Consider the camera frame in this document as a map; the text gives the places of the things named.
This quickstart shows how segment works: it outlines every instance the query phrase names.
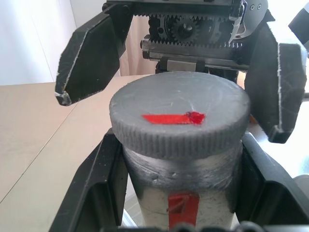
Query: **white wall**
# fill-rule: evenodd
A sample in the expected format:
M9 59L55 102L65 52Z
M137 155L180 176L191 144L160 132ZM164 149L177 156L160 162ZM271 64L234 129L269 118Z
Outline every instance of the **white wall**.
M52 82L76 29L70 0L0 0L0 85Z
M106 0L70 0L77 27L102 12Z
M268 0L268 7L276 20L288 25L309 0Z

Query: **bolt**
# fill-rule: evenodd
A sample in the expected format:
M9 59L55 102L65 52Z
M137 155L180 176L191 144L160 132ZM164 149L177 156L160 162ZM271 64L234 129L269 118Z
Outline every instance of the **bolt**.
M108 8L108 4L107 3L103 4L102 11L106 10L107 8Z
M183 24L183 28L187 31L191 31L193 29L191 25L186 24L186 23Z
M130 14L130 8L127 5L123 6L123 12L125 15L129 15Z
M239 58L237 59L236 63L237 63L238 65L243 65L243 64L244 64L243 58L239 57Z

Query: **red marker strip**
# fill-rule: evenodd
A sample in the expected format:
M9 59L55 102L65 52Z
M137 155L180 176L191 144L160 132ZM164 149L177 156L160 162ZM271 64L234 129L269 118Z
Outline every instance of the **red marker strip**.
M199 195L195 192L169 195L169 229L178 223L197 223Z
M142 115L153 124L202 124L205 114L199 112L187 112L185 115Z

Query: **gray cap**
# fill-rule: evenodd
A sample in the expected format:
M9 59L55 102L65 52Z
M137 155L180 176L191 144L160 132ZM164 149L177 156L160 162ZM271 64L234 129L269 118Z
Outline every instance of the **gray cap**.
M206 115L201 125L152 124L142 115ZM238 144L246 131L250 100L235 83L215 75L166 72L121 88L110 102L112 129L127 148L159 159L201 159Z

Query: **silver cylinder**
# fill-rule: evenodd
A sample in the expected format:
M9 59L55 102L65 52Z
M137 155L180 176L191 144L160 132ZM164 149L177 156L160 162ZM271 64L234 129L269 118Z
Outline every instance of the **silver cylinder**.
M197 114L204 116L199 124L147 120ZM145 226L231 226L249 114L243 89L205 73L147 76L113 96L112 128L123 144Z
M169 228L168 198L177 192L199 194L196 228L230 228L240 176L242 145L191 161L160 160L124 147L126 165L145 225Z

